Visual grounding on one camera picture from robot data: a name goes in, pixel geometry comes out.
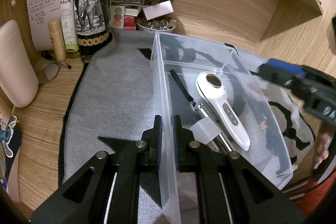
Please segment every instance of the black pen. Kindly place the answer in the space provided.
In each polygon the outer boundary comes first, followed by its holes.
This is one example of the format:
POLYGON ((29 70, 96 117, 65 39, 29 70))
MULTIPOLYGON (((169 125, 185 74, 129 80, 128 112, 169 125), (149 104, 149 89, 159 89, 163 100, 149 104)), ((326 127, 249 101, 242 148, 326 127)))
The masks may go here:
POLYGON ((63 61, 57 61, 53 56, 48 54, 47 52, 42 52, 42 57, 44 57, 46 60, 52 60, 61 65, 64 68, 71 69, 71 65, 64 63, 63 61))

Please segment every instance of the white handheld beauty device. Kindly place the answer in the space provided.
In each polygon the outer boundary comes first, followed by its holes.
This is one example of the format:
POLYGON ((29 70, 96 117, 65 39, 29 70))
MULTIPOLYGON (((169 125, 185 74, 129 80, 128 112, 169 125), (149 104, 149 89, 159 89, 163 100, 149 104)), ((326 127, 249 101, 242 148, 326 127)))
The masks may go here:
POLYGON ((227 101, 227 91, 222 81, 212 73, 202 72, 197 77, 196 88, 201 97, 217 112, 236 143, 245 151, 249 150, 250 138, 227 101))

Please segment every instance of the gray felt mat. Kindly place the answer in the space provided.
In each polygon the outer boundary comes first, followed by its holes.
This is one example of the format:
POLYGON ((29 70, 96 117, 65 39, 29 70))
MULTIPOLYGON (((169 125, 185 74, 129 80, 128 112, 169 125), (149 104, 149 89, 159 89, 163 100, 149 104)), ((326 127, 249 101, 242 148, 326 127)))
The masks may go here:
MULTIPOLYGON (((120 149, 119 143, 106 145, 98 140, 98 136, 139 140, 142 132, 152 128, 154 122, 150 61, 138 50, 152 49, 154 35, 140 31, 112 32, 113 41, 94 55, 71 106, 64 135, 63 181, 71 177, 96 152, 105 150, 113 153, 120 149)), ((251 71, 255 71, 266 61, 251 52, 239 48, 237 50, 241 60, 251 71)), ((256 78, 269 101, 279 102, 289 111, 297 136, 307 143, 304 149, 299 150, 294 140, 285 137, 290 157, 298 165, 313 144, 312 132, 283 89, 256 78)), ((284 132, 288 125, 283 112, 276 107, 272 109, 284 132)), ((183 187, 185 183, 193 182, 180 182, 179 186, 183 187)), ((141 175, 140 186, 138 223, 168 223, 162 214, 157 176, 141 175)), ((185 200, 185 203, 180 202, 181 209, 183 206, 192 209, 197 204, 194 192, 183 192, 181 197, 185 200)), ((194 222, 197 219, 196 213, 186 210, 181 216, 185 220, 183 222, 194 222)))

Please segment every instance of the person's hand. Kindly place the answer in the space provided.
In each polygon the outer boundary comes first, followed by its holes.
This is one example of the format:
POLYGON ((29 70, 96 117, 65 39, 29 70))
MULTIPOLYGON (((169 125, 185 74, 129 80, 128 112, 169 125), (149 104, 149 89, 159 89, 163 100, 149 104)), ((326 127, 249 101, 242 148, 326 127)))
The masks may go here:
POLYGON ((319 134, 316 138, 315 143, 315 152, 313 157, 314 165, 320 164, 323 160, 328 158, 329 151, 327 146, 330 144, 334 133, 336 131, 336 127, 330 124, 322 122, 319 129, 319 134))

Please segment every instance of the wine bottle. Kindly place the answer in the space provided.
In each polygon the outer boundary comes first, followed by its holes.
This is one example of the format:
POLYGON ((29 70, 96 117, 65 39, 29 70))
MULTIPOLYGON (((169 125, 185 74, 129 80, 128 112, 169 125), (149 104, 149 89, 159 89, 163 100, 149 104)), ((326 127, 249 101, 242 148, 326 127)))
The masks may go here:
POLYGON ((112 40, 109 31, 110 0, 74 0, 75 23, 82 61, 112 40))

